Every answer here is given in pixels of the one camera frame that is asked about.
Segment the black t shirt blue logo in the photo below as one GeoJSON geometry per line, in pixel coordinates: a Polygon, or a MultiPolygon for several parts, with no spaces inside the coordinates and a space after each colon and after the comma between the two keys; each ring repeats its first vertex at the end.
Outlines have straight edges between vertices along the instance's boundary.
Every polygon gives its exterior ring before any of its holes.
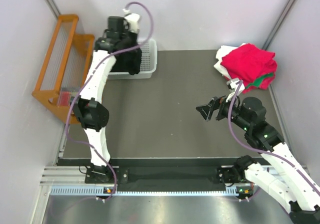
{"type": "Polygon", "coordinates": [[[120,70],[127,71],[130,75],[136,75],[140,72],[142,60],[142,50],[138,47],[134,50],[124,52],[117,58],[120,70]]]}

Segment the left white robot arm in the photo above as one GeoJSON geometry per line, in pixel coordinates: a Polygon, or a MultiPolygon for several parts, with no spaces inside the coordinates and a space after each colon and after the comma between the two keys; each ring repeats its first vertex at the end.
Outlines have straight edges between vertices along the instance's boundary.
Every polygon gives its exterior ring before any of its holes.
{"type": "Polygon", "coordinates": [[[84,129],[90,144],[91,160],[86,183],[108,183],[114,180],[108,167],[111,155],[107,148],[106,126],[110,113],[102,104],[109,73],[116,71],[139,74],[142,50],[138,47],[140,15],[110,16],[103,36],[94,43],[91,67],[79,95],[71,98],[73,114],[84,129]]]}

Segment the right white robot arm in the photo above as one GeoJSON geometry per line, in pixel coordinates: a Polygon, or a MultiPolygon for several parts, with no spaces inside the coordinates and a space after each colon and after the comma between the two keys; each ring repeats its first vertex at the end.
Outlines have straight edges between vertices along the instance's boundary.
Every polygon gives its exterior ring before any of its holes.
{"type": "Polygon", "coordinates": [[[240,157],[234,163],[233,176],[238,182],[257,184],[276,200],[294,224],[320,222],[320,187],[295,159],[283,136],[265,118],[266,108],[255,97],[236,99],[231,105],[227,97],[214,97],[196,110],[209,121],[218,111],[216,120],[228,119],[244,130],[249,149],[259,153],[280,175],[276,178],[252,157],[240,157]]]}

